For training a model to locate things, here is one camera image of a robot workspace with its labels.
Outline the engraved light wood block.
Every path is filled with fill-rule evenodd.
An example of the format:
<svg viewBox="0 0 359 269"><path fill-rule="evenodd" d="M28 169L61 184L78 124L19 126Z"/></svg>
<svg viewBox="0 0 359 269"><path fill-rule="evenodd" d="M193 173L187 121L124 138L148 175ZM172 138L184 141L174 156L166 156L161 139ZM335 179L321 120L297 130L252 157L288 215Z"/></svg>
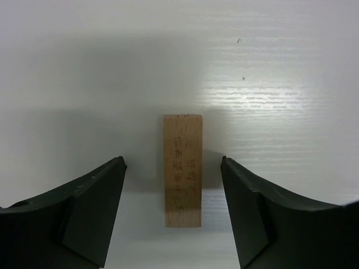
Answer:
<svg viewBox="0 0 359 269"><path fill-rule="evenodd" d="M202 224L201 115L163 117L165 225L199 228Z"/></svg>

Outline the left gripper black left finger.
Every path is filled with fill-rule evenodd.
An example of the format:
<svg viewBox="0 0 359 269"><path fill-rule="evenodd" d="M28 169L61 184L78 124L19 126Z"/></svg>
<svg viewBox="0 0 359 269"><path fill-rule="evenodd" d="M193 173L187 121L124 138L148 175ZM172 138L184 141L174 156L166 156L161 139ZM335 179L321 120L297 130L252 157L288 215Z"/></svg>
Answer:
<svg viewBox="0 0 359 269"><path fill-rule="evenodd" d="M1 209L2 268L103 268L127 166L119 156Z"/></svg>

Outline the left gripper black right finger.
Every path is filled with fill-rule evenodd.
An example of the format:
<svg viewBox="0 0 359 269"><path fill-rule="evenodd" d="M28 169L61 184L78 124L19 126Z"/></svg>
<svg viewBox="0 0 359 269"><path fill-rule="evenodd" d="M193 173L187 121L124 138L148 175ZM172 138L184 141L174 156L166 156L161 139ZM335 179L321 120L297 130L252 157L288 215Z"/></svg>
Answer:
<svg viewBox="0 0 359 269"><path fill-rule="evenodd" d="M358 267L358 202L307 198L228 157L220 169L241 268Z"/></svg>

